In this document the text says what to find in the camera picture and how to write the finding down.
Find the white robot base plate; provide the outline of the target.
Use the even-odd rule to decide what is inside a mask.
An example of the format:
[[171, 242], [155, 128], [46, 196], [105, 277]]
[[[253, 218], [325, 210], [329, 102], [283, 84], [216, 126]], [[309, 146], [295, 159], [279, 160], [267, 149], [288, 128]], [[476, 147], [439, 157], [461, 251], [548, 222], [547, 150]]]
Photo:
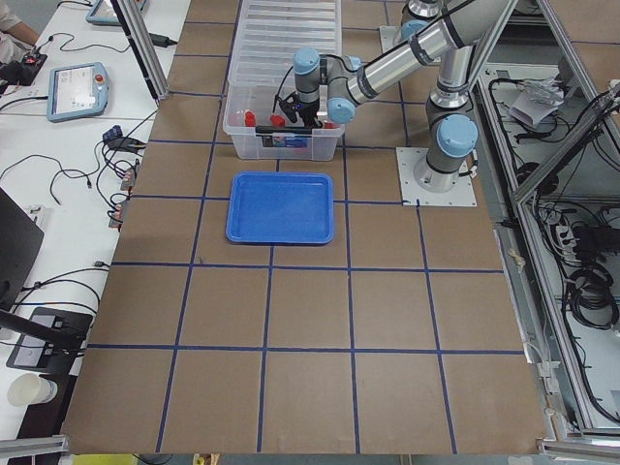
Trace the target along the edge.
[[401, 199], [409, 206], [476, 207], [473, 178], [476, 176], [477, 152], [473, 151], [471, 167], [467, 159], [458, 171], [449, 174], [435, 172], [427, 165], [424, 147], [395, 149], [400, 180]]

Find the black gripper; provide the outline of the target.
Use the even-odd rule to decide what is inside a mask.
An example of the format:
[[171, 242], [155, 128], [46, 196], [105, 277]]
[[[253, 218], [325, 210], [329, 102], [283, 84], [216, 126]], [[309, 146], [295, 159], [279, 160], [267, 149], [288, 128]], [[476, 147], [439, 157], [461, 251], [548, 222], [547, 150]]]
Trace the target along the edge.
[[305, 127], [320, 126], [320, 120], [318, 118], [320, 102], [318, 100], [305, 103], [300, 100], [296, 92], [292, 92], [286, 98], [278, 96], [277, 105], [291, 123], [295, 124], [298, 119], [301, 119]]

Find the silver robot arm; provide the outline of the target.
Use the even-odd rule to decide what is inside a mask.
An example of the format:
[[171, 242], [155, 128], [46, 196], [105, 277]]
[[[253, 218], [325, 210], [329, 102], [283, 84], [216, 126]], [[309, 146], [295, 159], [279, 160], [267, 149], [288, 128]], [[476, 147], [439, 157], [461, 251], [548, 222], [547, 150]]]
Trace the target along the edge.
[[467, 115], [470, 88], [514, 9], [513, 1], [408, 1], [391, 48], [368, 63], [353, 56], [296, 51], [289, 76], [294, 91], [273, 105], [305, 128], [322, 127], [320, 91], [330, 121], [351, 122], [362, 104], [417, 72], [434, 77], [425, 103], [430, 145], [414, 168], [422, 189], [450, 191], [476, 147], [479, 132]]

